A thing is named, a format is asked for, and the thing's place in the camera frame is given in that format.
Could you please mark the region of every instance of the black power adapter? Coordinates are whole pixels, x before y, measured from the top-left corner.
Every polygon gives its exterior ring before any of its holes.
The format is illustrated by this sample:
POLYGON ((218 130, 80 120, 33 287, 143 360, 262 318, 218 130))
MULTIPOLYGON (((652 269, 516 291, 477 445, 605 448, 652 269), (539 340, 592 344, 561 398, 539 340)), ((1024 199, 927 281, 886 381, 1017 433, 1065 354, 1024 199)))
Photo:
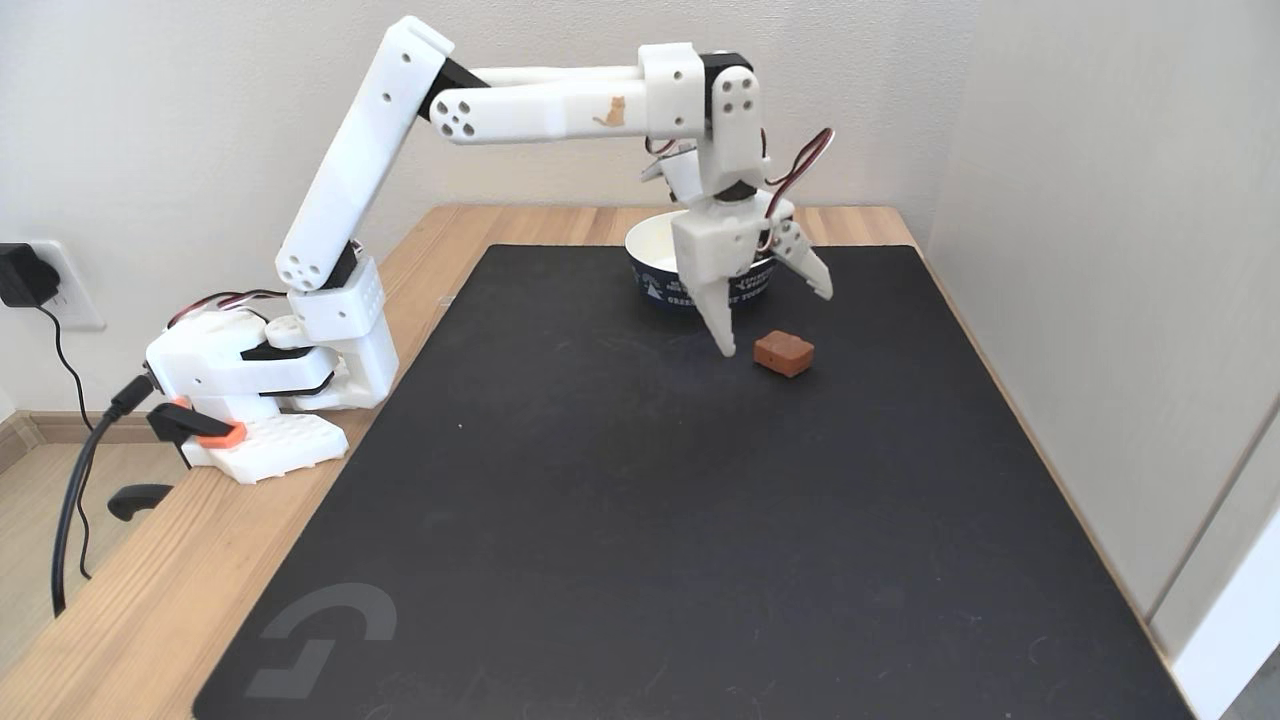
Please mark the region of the black power adapter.
POLYGON ((58 295, 60 282, 26 242, 0 242, 0 301, 9 307, 40 307, 58 295))

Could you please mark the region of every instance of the desk mat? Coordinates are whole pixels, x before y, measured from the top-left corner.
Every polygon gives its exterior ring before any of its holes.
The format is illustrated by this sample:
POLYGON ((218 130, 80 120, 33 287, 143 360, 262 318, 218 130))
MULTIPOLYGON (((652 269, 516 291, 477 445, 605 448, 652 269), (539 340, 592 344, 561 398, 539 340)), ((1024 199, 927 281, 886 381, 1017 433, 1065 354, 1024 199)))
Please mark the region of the desk mat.
POLYGON ((622 249, 490 249, 196 716, 1192 717, 916 252, 819 254, 726 360, 622 249))

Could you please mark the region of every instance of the bowl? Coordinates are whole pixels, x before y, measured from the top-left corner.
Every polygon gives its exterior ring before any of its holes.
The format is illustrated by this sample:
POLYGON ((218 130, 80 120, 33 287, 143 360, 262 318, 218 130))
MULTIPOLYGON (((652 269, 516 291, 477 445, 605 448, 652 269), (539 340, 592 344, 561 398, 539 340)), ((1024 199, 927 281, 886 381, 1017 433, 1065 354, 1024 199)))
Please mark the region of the bowl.
MULTIPOLYGON (((694 309, 685 283, 676 272, 676 245, 671 236, 671 220, 689 210, 655 215, 636 223, 622 245, 631 258, 631 272, 640 292, 657 305, 672 309, 694 309)), ((741 275, 728 283, 730 306, 759 297, 769 287, 773 274, 772 256, 759 256, 741 275)))

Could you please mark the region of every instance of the power outlet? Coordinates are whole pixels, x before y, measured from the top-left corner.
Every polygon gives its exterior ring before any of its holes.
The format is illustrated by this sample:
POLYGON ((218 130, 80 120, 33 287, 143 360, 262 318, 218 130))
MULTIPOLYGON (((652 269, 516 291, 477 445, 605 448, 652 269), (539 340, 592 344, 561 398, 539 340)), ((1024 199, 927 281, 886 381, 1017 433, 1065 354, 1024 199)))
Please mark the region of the power outlet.
POLYGON ((58 295, 45 304, 45 309, 58 318, 64 331, 101 331, 106 327, 102 316, 84 288, 79 270, 72 264, 70 255, 56 240, 24 240, 36 251, 36 256, 58 270, 58 295))

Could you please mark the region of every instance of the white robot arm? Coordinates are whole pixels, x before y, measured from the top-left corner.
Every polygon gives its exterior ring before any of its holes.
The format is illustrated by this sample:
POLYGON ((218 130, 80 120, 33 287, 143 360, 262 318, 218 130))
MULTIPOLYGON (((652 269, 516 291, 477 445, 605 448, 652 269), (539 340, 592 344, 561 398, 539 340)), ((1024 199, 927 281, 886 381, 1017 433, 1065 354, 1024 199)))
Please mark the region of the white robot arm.
POLYGON ((758 250, 831 297, 829 273, 791 219, 791 204, 760 190, 769 169, 760 86, 740 55, 645 45, 636 65, 472 73, 449 59, 452 51, 417 18, 387 31, 276 255, 291 315, 268 323, 244 310, 196 313, 148 347, 165 395, 248 424, 243 445, 252 447, 236 455, 242 465, 251 457, 251 468, 232 466, 218 455, 223 448, 195 439, 183 446, 188 461, 256 482, 340 455, 344 441, 312 424, 325 436, 316 441, 321 450, 259 461, 279 454, 265 441, 271 433, 259 432, 264 442, 255 442, 255 424, 311 423, 278 415, 282 407, 372 407, 390 392, 398 360, 384 293, 355 232, 417 117, 457 145, 617 136, 696 143, 660 158, 641 178, 663 176, 690 210, 672 223, 678 274, 726 356, 735 352, 728 281, 758 250))

